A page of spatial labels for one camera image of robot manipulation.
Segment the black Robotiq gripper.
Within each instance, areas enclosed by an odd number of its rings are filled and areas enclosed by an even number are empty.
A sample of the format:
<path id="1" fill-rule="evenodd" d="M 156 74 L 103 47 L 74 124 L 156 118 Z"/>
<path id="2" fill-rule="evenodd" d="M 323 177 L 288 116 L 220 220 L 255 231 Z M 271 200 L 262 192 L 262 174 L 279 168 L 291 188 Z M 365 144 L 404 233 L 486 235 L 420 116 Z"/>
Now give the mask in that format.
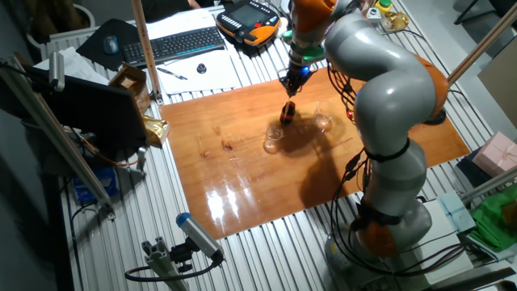
<path id="1" fill-rule="evenodd" d="M 311 70 L 309 66 L 290 63 L 286 75 L 280 78 L 280 82 L 286 94 L 293 97 L 298 93 L 300 88 L 306 84 L 310 77 Z"/>

